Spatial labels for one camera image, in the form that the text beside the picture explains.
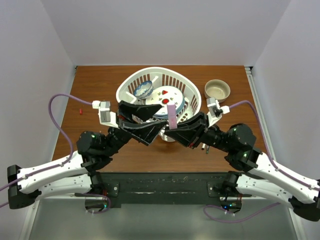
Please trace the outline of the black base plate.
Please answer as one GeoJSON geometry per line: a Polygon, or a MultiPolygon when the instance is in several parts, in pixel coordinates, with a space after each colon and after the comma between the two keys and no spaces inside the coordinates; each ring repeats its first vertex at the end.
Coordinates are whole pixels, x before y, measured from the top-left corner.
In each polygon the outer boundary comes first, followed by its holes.
{"type": "Polygon", "coordinates": [[[90,194],[123,204],[220,205],[236,198],[236,172],[102,172],[92,177],[90,194]]]}

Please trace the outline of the blue white patterned bowl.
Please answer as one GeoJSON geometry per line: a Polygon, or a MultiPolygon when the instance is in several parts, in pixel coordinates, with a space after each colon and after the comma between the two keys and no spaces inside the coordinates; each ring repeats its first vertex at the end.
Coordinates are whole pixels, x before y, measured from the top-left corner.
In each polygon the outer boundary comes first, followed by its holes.
{"type": "Polygon", "coordinates": [[[153,83],[152,81],[148,80],[138,85],[133,91],[133,95],[137,99],[143,100],[143,99],[146,99],[148,96],[150,96],[153,90],[154,90],[153,83]]]}

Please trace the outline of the beige ceramic bowl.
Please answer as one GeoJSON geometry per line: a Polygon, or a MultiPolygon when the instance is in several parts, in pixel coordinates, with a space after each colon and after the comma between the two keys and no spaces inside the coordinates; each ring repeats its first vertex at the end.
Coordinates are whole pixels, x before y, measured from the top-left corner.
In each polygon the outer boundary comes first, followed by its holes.
{"type": "Polygon", "coordinates": [[[204,86],[204,95],[206,99],[215,98],[219,103],[223,103],[230,94],[230,86],[220,79],[209,80],[204,86]]]}

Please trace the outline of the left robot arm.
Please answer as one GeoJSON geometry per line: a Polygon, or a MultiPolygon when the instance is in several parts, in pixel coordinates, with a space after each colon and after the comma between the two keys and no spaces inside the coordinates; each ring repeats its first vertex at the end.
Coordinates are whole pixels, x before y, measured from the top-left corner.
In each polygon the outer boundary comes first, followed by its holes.
{"type": "Polygon", "coordinates": [[[90,106],[98,111],[100,124],[108,127],[107,134],[87,130],[80,134],[77,150],[65,157],[29,168],[9,166],[6,188],[10,209],[22,209],[59,194],[101,195],[105,187],[98,170],[131,139],[149,146],[167,125],[166,120],[149,121],[162,109],[160,104],[121,101],[117,112],[110,110],[108,101],[95,100],[90,106]]]}

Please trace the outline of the pink highlighter pen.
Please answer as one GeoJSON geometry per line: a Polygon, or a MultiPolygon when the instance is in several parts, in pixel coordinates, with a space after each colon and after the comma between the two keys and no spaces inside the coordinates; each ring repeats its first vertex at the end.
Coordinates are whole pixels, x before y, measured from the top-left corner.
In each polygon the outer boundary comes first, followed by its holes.
{"type": "Polygon", "coordinates": [[[170,130],[176,129],[178,127],[177,124],[177,113],[176,113],[176,105],[168,103],[167,105],[167,115],[168,115],[168,126],[170,130]]]}

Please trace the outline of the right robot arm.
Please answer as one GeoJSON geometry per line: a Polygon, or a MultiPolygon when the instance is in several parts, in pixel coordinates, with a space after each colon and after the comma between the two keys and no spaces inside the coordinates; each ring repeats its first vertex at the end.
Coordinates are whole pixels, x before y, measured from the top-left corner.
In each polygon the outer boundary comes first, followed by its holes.
{"type": "Polygon", "coordinates": [[[214,190],[225,197],[254,195],[276,201],[293,209],[303,219],[320,220],[320,182],[302,176],[255,147],[256,137],[243,123],[232,125],[226,132],[217,122],[222,110],[214,114],[199,112],[179,123],[177,128],[166,127],[165,135],[181,145],[196,148],[205,144],[225,152],[225,160],[234,168],[214,190]]]}

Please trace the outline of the watermelon pattern plate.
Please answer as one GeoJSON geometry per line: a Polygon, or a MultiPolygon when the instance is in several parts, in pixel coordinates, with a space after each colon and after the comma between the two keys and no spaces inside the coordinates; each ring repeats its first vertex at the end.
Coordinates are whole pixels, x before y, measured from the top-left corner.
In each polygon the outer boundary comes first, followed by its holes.
{"type": "Polygon", "coordinates": [[[161,109],[158,110],[153,117],[157,119],[166,119],[168,117],[167,104],[175,105],[176,114],[178,115],[185,105],[185,97],[179,88],[165,85],[155,88],[145,99],[145,104],[161,105],[161,109]]]}

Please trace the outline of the white plastic dish basket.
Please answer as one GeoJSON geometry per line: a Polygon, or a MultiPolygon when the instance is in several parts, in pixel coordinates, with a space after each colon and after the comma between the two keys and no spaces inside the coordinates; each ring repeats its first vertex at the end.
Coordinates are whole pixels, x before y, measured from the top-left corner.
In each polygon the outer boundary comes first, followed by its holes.
{"type": "MultiPolygon", "coordinates": [[[[177,122],[182,123],[194,115],[201,108],[202,100],[198,88],[185,76],[163,67],[147,67],[130,75],[116,91],[116,100],[131,104],[146,105],[145,99],[136,98],[133,93],[137,86],[146,81],[152,81],[153,89],[161,86],[172,86],[181,90],[185,103],[182,111],[176,114],[177,122]]],[[[152,121],[167,120],[152,117],[152,121]]]]}

